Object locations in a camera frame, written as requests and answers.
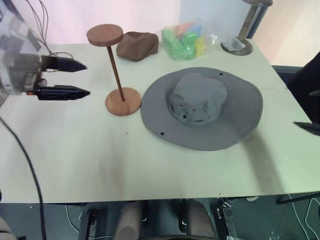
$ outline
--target hat brim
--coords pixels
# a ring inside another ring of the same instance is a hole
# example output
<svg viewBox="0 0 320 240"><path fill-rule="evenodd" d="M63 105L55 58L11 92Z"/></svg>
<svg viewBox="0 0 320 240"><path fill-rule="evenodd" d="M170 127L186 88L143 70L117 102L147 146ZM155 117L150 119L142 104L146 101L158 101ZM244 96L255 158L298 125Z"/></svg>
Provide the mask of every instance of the hat brim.
<svg viewBox="0 0 320 240"><path fill-rule="evenodd" d="M169 112L172 90L189 73L221 81L227 89L219 118L208 125L189 126ZM223 150L242 141L258 126L262 110L263 98L255 85L208 67L186 68L160 77L146 90L141 103L141 117L148 129L172 143L203 151Z"/></svg>

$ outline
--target white table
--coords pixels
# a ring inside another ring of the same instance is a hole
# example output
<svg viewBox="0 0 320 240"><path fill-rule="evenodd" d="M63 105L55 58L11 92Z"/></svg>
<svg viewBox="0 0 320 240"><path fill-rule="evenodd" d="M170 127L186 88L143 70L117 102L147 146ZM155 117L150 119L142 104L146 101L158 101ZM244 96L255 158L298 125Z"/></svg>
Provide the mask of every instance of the white table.
<svg viewBox="0 0 320 240"><path fill-rule="evenodd" d="M157 78L188 67L212 67L253 84L263 113L246 141L220 151L197 151L161 139L140 111L111 115L107 94L117 85L107 49L89 44L54 45L88 70L46 73L48 84L91 91L75 101L38 101L10 96L0 109L33 162L45 203L142 199L240 197L319 190L320 138L293 121L309 119L256 45L247 56L216 46L198 59L174 61L164 50L141 62L115 56L123 87L142 95ZM0 188L3 203L37 203L27 161L0 126Z"/></svg>

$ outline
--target brown cap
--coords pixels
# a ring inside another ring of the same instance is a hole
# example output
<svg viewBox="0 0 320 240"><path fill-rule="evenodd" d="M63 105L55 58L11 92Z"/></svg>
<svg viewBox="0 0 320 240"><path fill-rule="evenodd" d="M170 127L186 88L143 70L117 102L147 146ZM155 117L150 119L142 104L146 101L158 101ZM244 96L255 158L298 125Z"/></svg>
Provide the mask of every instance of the brown cap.
<svg viewBox="0 0 320 240"><path fill-rule="evenodd" d="M129 31L123 35L116 47L119 57L132 61L141 61L158 52L159 39L154 33Z"/></svg>

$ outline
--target floor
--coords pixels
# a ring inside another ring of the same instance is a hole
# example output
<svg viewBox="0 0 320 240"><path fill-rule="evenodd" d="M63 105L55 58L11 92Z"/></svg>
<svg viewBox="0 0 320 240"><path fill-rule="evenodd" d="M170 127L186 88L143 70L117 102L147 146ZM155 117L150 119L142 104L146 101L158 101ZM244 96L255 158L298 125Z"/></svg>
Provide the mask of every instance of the floor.
<svg viewBox="0 0 320 240"><path fill-rule="evenodd" d="M306 194L293 194L300 197ZM243 240L305 240L292 204L277 205L276 200L281 196L262 196L255 201L245 198L228 200L234 221L237 237ZM218 219L214 219L215 211L222 201L217 198L197 199L210 214L213 223L219 226ZM96 202L86 206L69 205L68 213L71 222L76 228L80 227L79 215L88 209L95 209L99 228L96 224L91 226L91 236L112 236L117 219L125 202ZM303 223L310 240L316 239L306 227L304 218L309 200L295 203L300 221ZM161 235L182 235L178 227L178 219L173 213L171 200L149 201L149 225L143 229L145 237ZM10 225L18 236L27 236L28 240L41 239L39 205L38 204L0 204L0 216ZM76 240L78 234L68 222L66 209L61 204L45 205L45 225L48 240ZM308 224L320 236L320 206L313 202L307 218Z"/></svg>

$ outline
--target hat stand top disc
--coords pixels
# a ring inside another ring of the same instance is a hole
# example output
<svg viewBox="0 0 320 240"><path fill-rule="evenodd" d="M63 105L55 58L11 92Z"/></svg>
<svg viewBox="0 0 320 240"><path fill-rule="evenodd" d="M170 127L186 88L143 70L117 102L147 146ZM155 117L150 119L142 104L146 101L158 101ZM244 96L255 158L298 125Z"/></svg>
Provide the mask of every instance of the hat stand top disc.
<svg viewBox="0 0 320 240"><path fill-rule="evenodd" d="M106 47L110 57L113 73L118 89L109 93L105 99L107 110L116 116L123 117L135 113L141 105L141 95L130 87L122 88L115 58L111 49L112 45L119 43L124 37L120 26L114 24L101 24L94 26L87 33L89 43L97 47Z"/></svg>

